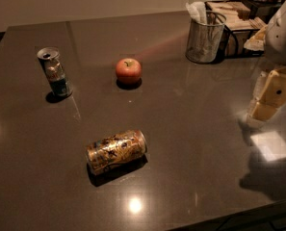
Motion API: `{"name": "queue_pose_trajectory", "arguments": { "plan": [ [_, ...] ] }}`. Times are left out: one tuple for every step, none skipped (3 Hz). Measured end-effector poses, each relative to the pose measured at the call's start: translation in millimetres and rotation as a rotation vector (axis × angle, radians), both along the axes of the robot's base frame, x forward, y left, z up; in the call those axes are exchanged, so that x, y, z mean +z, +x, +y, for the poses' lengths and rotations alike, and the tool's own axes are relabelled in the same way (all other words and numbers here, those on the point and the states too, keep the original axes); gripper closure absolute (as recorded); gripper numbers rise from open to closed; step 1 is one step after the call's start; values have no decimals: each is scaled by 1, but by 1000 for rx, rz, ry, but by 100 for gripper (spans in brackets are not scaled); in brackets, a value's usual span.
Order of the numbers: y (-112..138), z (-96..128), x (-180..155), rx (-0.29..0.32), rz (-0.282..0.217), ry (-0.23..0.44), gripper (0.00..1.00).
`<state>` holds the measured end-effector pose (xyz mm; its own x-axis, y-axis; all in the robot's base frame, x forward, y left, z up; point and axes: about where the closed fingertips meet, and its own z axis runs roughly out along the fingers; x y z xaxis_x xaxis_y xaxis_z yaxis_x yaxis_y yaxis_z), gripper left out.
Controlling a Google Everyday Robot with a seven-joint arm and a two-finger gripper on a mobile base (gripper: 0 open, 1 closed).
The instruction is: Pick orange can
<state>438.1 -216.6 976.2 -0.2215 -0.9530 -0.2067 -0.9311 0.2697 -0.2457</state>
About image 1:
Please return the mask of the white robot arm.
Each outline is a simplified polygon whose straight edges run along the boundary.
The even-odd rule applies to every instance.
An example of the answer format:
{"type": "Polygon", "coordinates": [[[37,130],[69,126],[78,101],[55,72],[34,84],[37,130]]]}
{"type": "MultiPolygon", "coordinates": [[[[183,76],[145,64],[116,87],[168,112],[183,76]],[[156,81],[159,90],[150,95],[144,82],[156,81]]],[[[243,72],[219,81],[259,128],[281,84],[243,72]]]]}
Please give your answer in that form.
{"type": "Polygon", "coordinates": [[[274,64],[257,78],[246,125],[258,129],[286,104],[286,1],[269,21],[264,36],[265,57],[274,64]]]}

